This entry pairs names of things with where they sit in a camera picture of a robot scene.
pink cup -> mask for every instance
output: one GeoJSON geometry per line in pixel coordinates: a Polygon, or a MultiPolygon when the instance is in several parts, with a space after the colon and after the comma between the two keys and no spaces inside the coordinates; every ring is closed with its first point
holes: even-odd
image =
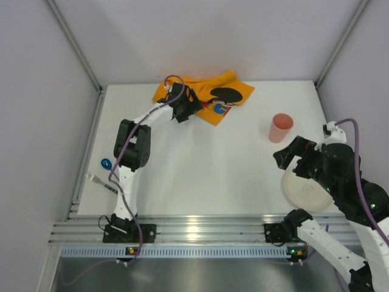
{"type": "Polygon", "coordinates": [[[293,119],[287,114],[276,114],[270,127],[269,140],[280,143],[293,127],[293,119]]]}

small blue object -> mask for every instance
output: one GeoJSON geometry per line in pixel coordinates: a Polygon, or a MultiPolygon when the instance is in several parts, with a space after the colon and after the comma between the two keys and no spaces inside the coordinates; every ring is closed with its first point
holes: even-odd
{"type": "Polygon", "coordinates": [[[112,169],[112,162],[108,158],[102,160],[102,167],[106,170],[112,169]]]}

fork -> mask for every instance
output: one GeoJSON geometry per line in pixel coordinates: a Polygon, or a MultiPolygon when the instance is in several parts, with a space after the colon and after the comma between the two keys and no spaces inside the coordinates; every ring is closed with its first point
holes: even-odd
{"type": "Polygon", "coordinates": [[[103,182],[98,176],[95,176],[95,175],[91,174],[90,172],[88,172],[87,174],[85,174],[85,177],[90,179],[91,181],[93,181],[96,184],[101,184],[106,189],[109,189],[110,191],[114,192],[115,194],[118,194],[117,190],[115,190],[109,184],[106,184],[105,182],[103,182]]]}

orange cloth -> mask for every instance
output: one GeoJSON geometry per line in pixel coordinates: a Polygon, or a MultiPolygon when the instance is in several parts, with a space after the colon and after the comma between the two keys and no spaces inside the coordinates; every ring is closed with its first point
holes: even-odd
{"type": "MultiPolygon", "coordinates": [[[[254,90],[253,86],[240,82],[233,70],[213,78],[193,79],[183,77],[184,82],[194,90],[204,109],[196,114],[217,126],[229,112],[231,106],[242,105],[254,90]]],[[[169,78],[168,84],[180,82],[176,77],[169,78]]],[[[162,82],[153,97],[153,102],[166,97],[167,91],[162,82]]]]}

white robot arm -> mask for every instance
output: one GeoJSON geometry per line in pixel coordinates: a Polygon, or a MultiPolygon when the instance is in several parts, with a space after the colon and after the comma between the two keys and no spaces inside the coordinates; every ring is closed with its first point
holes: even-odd
{"type": "MultiPolygon", "coordinates": [[[[344,278],[350,292],[389,290],[389,246],[376,230],[358,196],[354,173],[354,152],[345,145],[344,131],[334,122],[323,127],[330,135],[316,144],[297,136],[285,149],[274,153],[277,165],[286,169],[294,156],[301,159],[293,171],[297,176],[314,179],[334,199],[355,229],[366,260],[344,247],[304,210],[293,210],[281,223],[284,236],[290,241],[299,238],[309,243],[344,278]]],[[[361,179],[369,210],[378,227],[389,237],[389,197],[377,184],[361,179]]]]}
{"type": "MultiPolygon", "coordinates": [[[[154,108],[160,108],[163,103],[156,103],[154,108]]],[[[136,118],[133,122],[139,123],[146,114],[136,118]]],[[[158,111],[155,111],[154,114],[142,124],[149,126],[151,128],[151,134],[156,131],[162,124],[171,120],[173,117],[173,108],[170,106],[165,106],[160,108],[158,111]]],[[[128,206],[131,208],[134,215],[138,213],[137,210],[137,188],[139,184],[139,176],[142,168],[135,170],[134,172],[124,165],[119,167],[119,182],[124,191],[124,196],[128,206]]],[[[132,216],[128,212],[124,202],[122,200],[121,194],[118,194],[117,203],[114,213],[118,218],[132,220],[132,216]]]]}
{"type": "Polygon", "coordinates": [[[139,242],[138,228],[145,229],[145,243],[155,239],[155,224],[139,225],[133,218],[137,215],[140,172],[150,157],[151,135],[165,122],[175,119],[181,123],[202,109],[195,92],[188,86],[173,83],[167,89],[166,98],[159,100],[149,112],[120,123],[114,147],[114,156],[117,158],[115,166],[119,166],[120,175],[119,183],[114,183],[119,187],[119,194],[111,220],[105,226],[105,243],[139,242]]]}

